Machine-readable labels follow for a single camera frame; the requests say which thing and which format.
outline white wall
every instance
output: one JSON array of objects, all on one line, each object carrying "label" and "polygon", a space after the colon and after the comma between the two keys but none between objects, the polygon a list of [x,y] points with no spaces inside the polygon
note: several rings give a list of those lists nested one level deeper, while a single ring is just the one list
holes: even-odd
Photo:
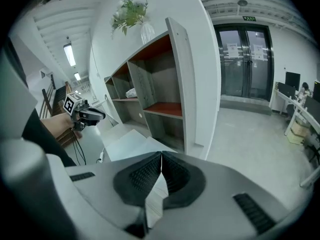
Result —
[{"label": "white wall", "polygon": [[[48,76],[41,78],[40,72],[36,71],[26,77],[26,83],[28,85],[30,93],[37,100],[35,109],[39,115],[41,111],[42,103],[44,101],[44,95],[42,93],[42,89],[45,89],[45,91],[48,90],[51,84],[51,79]],[[51,101],[50,101],[51,105],[54,100],[53,98],[55,97],[54,95],[55,95],[55,92],[53,91],[51,96]]]},{"label": "white wall", "polygon": [[81,92],[80,96],[88,101],[89,104],[94,102],[94,98],[90,91]]},{"label": "white wall", "polygon": [[[92,51],[89,56],[89,79],[99,100],[108,93],[103,79],[113,72],[143,44],[140,27],[134,26],[127,32],[116,31],[111,39],[110,18],[117,9],[119,0],[103,0],[91,29]],[[217,119],[220,98],[220,59],[215,32],[200,0],[148,0],[147,14],[155,34],[167,31],[165,18],[172,17],[188,32],[196,83],[196,142],[204,146],[203,159],[209,151]],[[103,104],[105,111],[118,119],[111,102]]]},{"label": "white wall", "polygon": [[[274,54],[274,82],[284,83],[286,72],[300,74],[300,85],[306,82],[310,90],[314,89],[317,78],[317,63],[320,54],[317,48],[298,34],[288,30],[269,27]],[[282,108],[281,101],[273,103],[273,110]]]}]

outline black rubber pad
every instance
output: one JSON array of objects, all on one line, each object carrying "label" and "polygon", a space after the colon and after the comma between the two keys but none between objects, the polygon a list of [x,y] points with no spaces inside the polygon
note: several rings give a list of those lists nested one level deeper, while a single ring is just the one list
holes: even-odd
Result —
[{"label": "black rubber pad", "polygon": [[177,154],[162,151],[162,174],[169,196],[163,200],[163,209],[187,207],[204,191],[206,178],[196,166],[179,159]]},{"label": "black rubber pad", "polygon": [[276,224],[247,193],[237,194],[233,199],[239,205],[259,235],[271,229]]},{"label": "black rubber pad", "polygon": [[85,172],[85,173],[81,173],[81,174],[77,174],[77,175],[72,175],[72,176],[70,176],[70,179],[73,182],[76,182],[76,181],[84,180],[84,179],[87,179],[87,178],[90,178],[93,176],[96,176],[96,175],[94,175],[92,172]]},{"label": "black rubber pad", "polygon": [[161,173],[161,152],[119,171],[113,188],[127,205],[145,207],[145,200]]}]

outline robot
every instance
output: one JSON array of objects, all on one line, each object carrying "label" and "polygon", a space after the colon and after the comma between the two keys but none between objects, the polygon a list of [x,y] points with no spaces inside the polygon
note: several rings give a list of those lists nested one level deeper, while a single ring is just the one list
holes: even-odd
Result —
[{"label": "robot", "polygon": [[[163,150],[64,167],[58,156],[21,138],[36,101],[4,52],[1,67],[0,93],[7,96],[1,96],[0,175],[18,205],[50,238],[275,239],[308,205],[288,212],[234,169]],[[106,117],[75,93],[66,97],[64,109],[77,131]],[[160,173],[169,195],[162,218],[149,228],[145,200]]]}]

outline person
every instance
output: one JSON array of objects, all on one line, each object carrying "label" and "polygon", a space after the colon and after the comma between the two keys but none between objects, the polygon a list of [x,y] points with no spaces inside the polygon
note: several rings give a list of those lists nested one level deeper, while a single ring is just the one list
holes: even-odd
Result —
[{"label": "person", "polygon": [[[310,96],[310,95],[311,95],[311,92],[309,90],[309,85],[306,82],[303,82],[298,95],[296,95],[296,101],[298,101],[303,106],[306,102],[307,96]],[[295,113],[295,105],[289,104],[288,106],[286,106],[286,112],[288,115],[286,118],[286,121],[290,121]]]},{"label": "person", "polygon": [[[26,74],[10,38],[7,38],[4,43],[3,50],[10,63],[13,65],[15,72],[28,87]],[[65,167],[76,166],[75,162],[68,156],[64,148],[56,140],[56,137],[65,130],[72,128],[73,125],[74,123],[67,113],[40,120],[37,110],[34,109],[24,127],[22,138],[37,144],[46,154],[58,156]]]}]

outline ceiling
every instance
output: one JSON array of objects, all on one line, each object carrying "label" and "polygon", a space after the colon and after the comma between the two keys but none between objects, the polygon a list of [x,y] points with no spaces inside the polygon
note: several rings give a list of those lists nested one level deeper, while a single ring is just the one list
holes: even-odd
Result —
[{"label": "ceiling", "polygon": [[[72,86],[79,85],[75,73],[80,74],[82,83],[89,81],[89,29],[100,2],[101,0],[52,0],[28,13],[51,56],[71,80]],[[69,42],[72,44],[76,63],[72,67],[64,52],[64,45]]]},{"label": "ceiling", "polygon": [[46,67],[18,36],[12,37],[11,41],[26,77]]},{"label": "ceiling", "polygon": [[238,19],[254,16],[257,21],[296,32],[315,42],[307,22],[290,0],[246,0],[246,6],[239,6],[239,0],[201,0],[213,21]]}]

